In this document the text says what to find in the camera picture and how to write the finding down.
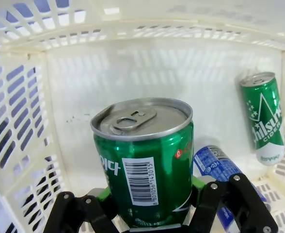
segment can rim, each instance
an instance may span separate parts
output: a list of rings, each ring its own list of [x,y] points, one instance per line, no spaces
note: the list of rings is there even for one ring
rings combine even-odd
[[[146,104],[149,106],[152,105],[160,105],[160,106],[166,106],[166,107],[172,107],[175,109],[178,109],[179,111],[183,112],[185,116],[187,117],[186,120],[169,130],[157,132],[157,133],[150,133],[150,134],[144,134],[144,135],[113,135],[108,134],[100,131],[99,125],[100,122],[109,115],[113,111],[114,108],[117,106],[134,106],[135,104]],[[114,140],[114,141],[144,141],[144,140],[150,140],[150,139],[156,139],[165,137],[167,135],[173,134],[183,128],[185,128],[191,121],[193,117],[193,110],[191,106],[181,100],[171,99],[171,98],[141,98],[141,99],[134,99],[134,100],[126,100],[123,102],[115,103],[110,105],[109,107],[102,110],[100,113],[98,113],[95,117],[92,118],[90,125],[93,130],[93,132],[105,139]]]
[[[260,82],[255,82],[255,79],[260,78]],[[244,87],[261,86],[269,83],[275,78],[275,73],[273,72],[260,72],[253,75],[246,76],[240,81],[240,85]]]

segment pull tab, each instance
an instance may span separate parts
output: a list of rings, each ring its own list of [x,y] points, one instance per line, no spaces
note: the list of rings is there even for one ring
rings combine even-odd
[[[143,108],[136,111],[126,111],[123,113],[123,116],[117,118],[112,123],[112,126],[118,130],[130,131],[151,120],[156,115],[157,112],[153,108]],[[126,122],[128,126],[122,126],[122,122]]]

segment soda can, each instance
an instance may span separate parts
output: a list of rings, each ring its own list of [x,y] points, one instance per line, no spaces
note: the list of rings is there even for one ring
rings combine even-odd
[[[208,175],[215,178],[217,181],[226,182],[231,175],[236,173],[242,172],[217,146],[208,145],[199,147],[199,150],[193,157],[193,175],[195,177]],[[270,211],[270,204],[267,199],[257,189],[256,191]],[[239,233],[234,217],[227,208],[221,208],[217,212],[217,216],[226,233]]]
[[[240,82],[259,162],[271,166],[284,156],[283,118],[275,74],[258,73]]]
[[[182,224],[190,208],[192,108],[167,98],[129,100],[104,109],[91,126],[128,226]]]

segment blue can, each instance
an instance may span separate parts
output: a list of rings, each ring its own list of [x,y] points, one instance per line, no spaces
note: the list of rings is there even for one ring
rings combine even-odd
[[[242,173],[229,157],[217,146],[205,146],[193,157],[193,176],[211,176],[217,181],[228,181],[229,177],[236,173]],[[256,189],[261,200],[270,211],[267,199]],[[217,216],[227,233],[239,233],[232,213],[227,208],[217,212]]]

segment basket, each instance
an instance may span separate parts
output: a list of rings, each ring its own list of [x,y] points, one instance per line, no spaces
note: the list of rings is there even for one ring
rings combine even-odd
[[[258,163],[237,88],[258,71],[276,74],[285,128],[285,0],[0,0],[0,232],[42,232],[59,192],[107,186],[95,114],[168,97],[192,106],[195,137],[221,141],[285,233],[285,157]]]

